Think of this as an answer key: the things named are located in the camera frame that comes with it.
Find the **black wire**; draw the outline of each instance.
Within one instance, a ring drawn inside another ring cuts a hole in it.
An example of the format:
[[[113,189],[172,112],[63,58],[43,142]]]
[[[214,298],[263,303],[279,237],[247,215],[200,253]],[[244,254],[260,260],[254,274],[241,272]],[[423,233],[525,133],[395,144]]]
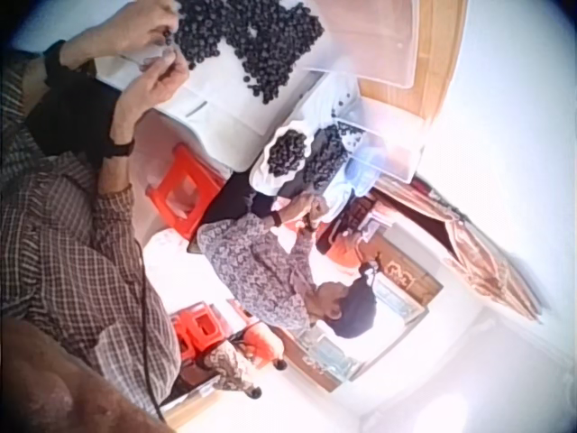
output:
[[[141,263],[142,263],[142,358],[144,360],[144,381],[146,381],[146,390],[148,391],[148,395],[151,398],[152,406],[156,410],[156,415],[159,419],[166,424],[166,420],[160,411],[160,405],[156,401],[156,397],[154,396],[154,391],[152,390],[152,383],[151,383],[151,372],[148,368],[148,332],[146,330],[146,319],[147,319],[147,304],[146,304],[146,292],[148,286],[146,285],[146,270],[144,268],[144,255],[142,254],[142,247],[137,240],[134,240],[136,246],[138,246],[138,251],[140,252],[141,256]]]

